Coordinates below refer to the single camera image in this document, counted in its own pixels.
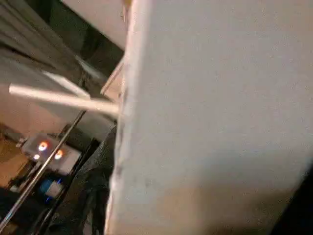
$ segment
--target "white pole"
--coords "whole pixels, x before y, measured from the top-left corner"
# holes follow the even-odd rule
[[[9,92],[10,94],[18,96],[67,105],[81,110],[100,112],[107,115],[111,115],[112,117],[115,118],[118,116],[119,113],[119,108],[117,104],[103,101],[101,99],[81,98],[75,95],[50,92],[35,89],[33,87],[26,87],[15,84],[10,85]]]

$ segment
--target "white ceiling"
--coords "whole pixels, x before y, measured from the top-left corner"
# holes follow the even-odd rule
[[[125,49],[127,30],[122,0],[62,0],[89,24]]]

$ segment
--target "glowing light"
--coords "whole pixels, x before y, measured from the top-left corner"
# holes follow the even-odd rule
[[[54,159],[58,160],[63,156],[63,151],[60,149],[55,155],[54,155]]]
[[[48,148],[48,143],[43,141],[39,144],[38,149],[39,151],[45,151]]]

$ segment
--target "metal bar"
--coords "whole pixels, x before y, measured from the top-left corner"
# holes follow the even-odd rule
[[[102,99],[87,99],[78,97],[76,95],[45,91],[33,87],[26,87],[15,84],[10,85],[9,92],[10,94],[18,96],[63,104],[79,108],[81,110],[101,112],[114,118],[118,117],[119,113],[119,107],[117,104],[107,102]]]
[[[25,188],[23,193],[20,195],[18,200],[15,202],[11,210],[8,212],[8,214],[5,216],[5,218],[1,221],[0,223],[0,233],[2,233],[3,229],[5,226],[10,222],[11,218],[14,216],[16,211],[20,208],[22,203],[25,201],[27,196],[30,194],[32,189],[34,188],[35,184],[38,182],[40,177],[43,175],[45,169],[47,168],[48,164],[51,162],[53,159],[54,155],[58,152],[58,150],[61,148],[62,144],[65,143],[67,140],[68,135],[70,132],[73,130],[73,128],[77,125],[77,123],[82,119],[83,115],[85,114],[86,111],[80,111],[78,116],[76,117],[75,121],[73,124],[69,127],[67,132],[64,134],[58,145],[54,148],[48,159],[45,161],[45,163],[41,166],[41,168],[38,170],[37,174],[33,178],[33,180],[28,184],[28,186]]]

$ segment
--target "white surface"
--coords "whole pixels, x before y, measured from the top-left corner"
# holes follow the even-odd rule
[[[70,92],[76,94],[77,96],[90,98],[90,95],[87,92],[85,92],[82,88],[80,88],[76,84],[67,80],[65,77],[58,75],[58,74],[53,74],[47,71],[43,71],[43,74],[51,78],[53,81],[60,84],[61,86],[69,90]]]
[[[134,1],[106,234],[266,234],[313,152],[312,8]]]
[[[33,87],[11,84],[9,87],[11,95],[17,95],[22,98],[37,99],[51,103],[66,105],[81,110],[88,110],[110,115],[118,116],[118,105],[101,99],[90,99],[89,97],[77,97],[66,93],[51,92],[48,90],[35,89]]]
[[[60,132],[67,123],[72,123],[79,109],[51,104],[47,102],[32,102],[25,98],[9,94],[9,84],[18,83],[25,86],[47,89],[55,92],[70,93],[40,71],[34,71],[22,64],[0,57],[0,119],[5,118],[8,126],[15,126],[23,134],[33,135],[40,131]],[[87,112],[78,123],[78,128],[84,133],[103,140],[113,127],[113,122],[97,113]]]
[[[125,48],[127,30],[122,17],[122,0],[62,0],[62,2],[120,48]]]

